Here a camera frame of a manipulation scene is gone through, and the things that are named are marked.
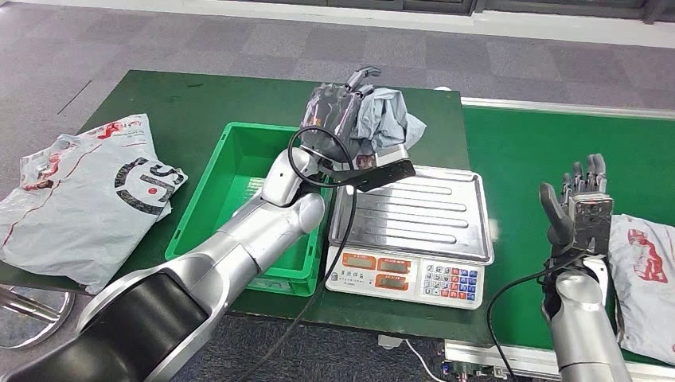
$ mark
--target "stainless steel tray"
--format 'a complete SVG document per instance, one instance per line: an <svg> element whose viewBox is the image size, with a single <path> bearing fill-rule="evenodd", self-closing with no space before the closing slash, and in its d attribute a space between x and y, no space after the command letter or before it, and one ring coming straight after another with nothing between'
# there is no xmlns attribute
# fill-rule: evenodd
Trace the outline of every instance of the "stainless steel tray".
<svg viewBox="0 0 675 382"><path fill-rule="evenodd" d="M414 177L359 192L347 244L492 263L494 251L481 176L426 166L415 166L415 171ZM333 245L340 244L344 236L352 205L349 193L346 187L337 192L329 237Z"/></svg>

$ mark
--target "orange display panel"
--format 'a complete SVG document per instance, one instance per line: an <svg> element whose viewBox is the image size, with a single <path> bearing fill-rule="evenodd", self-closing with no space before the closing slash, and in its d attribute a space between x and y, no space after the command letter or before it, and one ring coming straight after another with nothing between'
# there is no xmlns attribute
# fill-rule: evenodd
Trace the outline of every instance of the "orange display panel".
<svg viewBox="0 0 675 382"><path fill-rule="evenodd" d="M346 252L344 255L342 255L342 265L345 267L374 270L375 258L372 256L356 255Z"/></svg>
<svg viewBox="0 0 675 382"><path fill-rule="evenodd" d="M378 259L377 270L405 275L410 271L410 261L385 258Z"/></svg>
<svg viewBox="0 0 675 382"><path fill-rule="evenodd" d="M406 283L405 277L379 274L375 276L375 287L408 290L408 283Z"/></svg>

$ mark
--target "black cable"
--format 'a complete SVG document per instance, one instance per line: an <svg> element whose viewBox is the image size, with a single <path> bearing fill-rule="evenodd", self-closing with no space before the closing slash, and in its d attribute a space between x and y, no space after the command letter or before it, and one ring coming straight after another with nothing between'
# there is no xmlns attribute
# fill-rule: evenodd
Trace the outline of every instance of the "black cable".
<svg viewBox="0 0 675 382"><path fill-rule="evenodd" d="M539 271L537 273L531 274L529 276L525 276L523 278L520 278L518 280L512 281L511 283L508 283L504 285L500 290L497 291L496 294L490 299L490 303L487 305L487 310L486 310L486 321L487 321L487 329L490 332L490 336L492 336L492 342L494 342L494 345L497 347L497 351L499 352L499 356L501 357L501 360L504 361L504 365L506 365L506 369L509 370L509 374L511 375L511 378L513 378L514 381L518 381L516 378L516 375L513 373L513 370L511 369L511 365L509 364L509 360L506 359L506 355L504 354L504 351L501 350L501 346L499 345L499 341L497 340L497 336L494 334L494 328L492 326L492 308L494 306L494 303L497 301L497 298L504 294L508 289L515 287L518 284L525 283L529 280L533 279L538 279L541 276L546 276L550 275L551 273L555 271L559 271L562 268L565 268L569 266L570 264L574 263L575 261L581 259L586 255L586 252L582 252L578 256L570 259L569 261L562 263L560 265L556 265L554 267L551 267L549 269L544 269L543 271Z"/></svg>
<svg viewBox="0 0 675 382"><path fill-rule="evenodd" d="M335 140L335 142L338 143L340 146L340 149L342 153L345 155L345 159L347 163L349 164L349 169L354 170L354 164L352 163L351 159L349 158L349 151L345 147L345 144L342 143L340 138L338 138L332 131L328 130L323 130L320 127L305 127L301 130L296 131L293 136L291 136L291 139L288 141L288 162L291 164L291 168L295 172L296 175L303 181L306 181L307 183L310 183L312 185L316 185L317 187L323 187L323 188L337 188L340 187L340 184L335 184L335 183L321 183L318 181L314 181L312 179L309 179L305 174L301 173L301 171L298 169L298 167L295 165L293 162L293 155L291 153L291 150L293 149L293 142L297 137L300 136L300 134L304 133L305 131L323 131L324 133L330 135L331 138ZM354 188L354 192L352 194L352 208L349 211L349 220L347 220L347 229L345 232L345 237L342 238L342 242L340 242L340 246L337 248L337 253L335 254L335 258L333 259L333 262L330 264L330 268L328 268L328 271L326 272L326 275L322 279L322 281L318 284L316 291L312 295L309 301L307 301L307 304L305 304L305 307L300 310L300 313L298 313L298 316L295 317L295 320L291 323L290 326L286 329L286 331L283 333L283 335L273 344L273 346L265 353L265 355L258 361L256 364L253 365L244 375L242 375L237 382L243 382L245 381L248 377L250 377L254 372L256 372L260 366L267 361L272 354L276 352L276 350L283 344L286 339L291 335L293 329L300 323L302 320L302 317L305 315L305 313L312 307L314 302L317 300L318 296L324 291L326 288L326 281L328 281L329 275L333 272L333 269L335 268L335 265L338 263L338 259L340 259L340 254L342 253L342 250L345 249L345 245L347 244L347 237L349 236L349 232L352 230L352 224L354 222L354 217L356 216L356 211L357 211L357 190Z"/></svg>

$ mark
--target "scale keypad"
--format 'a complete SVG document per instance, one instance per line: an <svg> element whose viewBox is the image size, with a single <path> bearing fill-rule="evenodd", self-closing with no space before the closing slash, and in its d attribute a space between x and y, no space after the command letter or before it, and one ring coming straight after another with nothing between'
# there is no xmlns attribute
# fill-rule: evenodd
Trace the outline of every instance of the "scale keypad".
<svg viewBox="0 0 675 382"><path fill-rule="evenodd" d="M425 271L424 294L466 301L476 300L477 271L429 263Z"/></svg>

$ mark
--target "green table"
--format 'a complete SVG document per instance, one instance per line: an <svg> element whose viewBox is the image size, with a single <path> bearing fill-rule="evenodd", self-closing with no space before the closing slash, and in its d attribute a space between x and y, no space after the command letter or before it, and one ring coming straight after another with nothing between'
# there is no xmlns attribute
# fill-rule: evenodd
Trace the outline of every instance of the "green table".
<svg viewBox="0 0 675 382"><path fill-rule="evenodd" d="M227 122L296 125L314 85L129 72L83 130L145 112L150 116L158 156L183 168L190 181L172 198L173 213L148 232L118 276L163 261L170 236ZM488 212L500 228L494 245L495 263L487 268L485 301L508 281L540 270L549 246L544 234L547 222L536 194L538 185L541 181L559 184L559 176L572 161L588 153L605 155L609 192L616 199L617 212L675 224L675 207L669 203L675 189L675 166L672 159L664 162L672 158L669 153L675 146L672 119L580 115L571 109L542 112L501 104L465 106L462 113L456 92L402 90L409 110L429 126L411 151L413 162L459 169L468 169L470 163L470 168L483 176ZM67 279L31 275L6 265L0 267L0 282L75 287ZM535 283L504 295L494 311L497 335L507 344L550 349L550 335L540 314L541 299ZM306 298L247 290L232 309L292 318L305 302ZM306 320L489 345L485 305L467 311L327 292Z"/></svg>

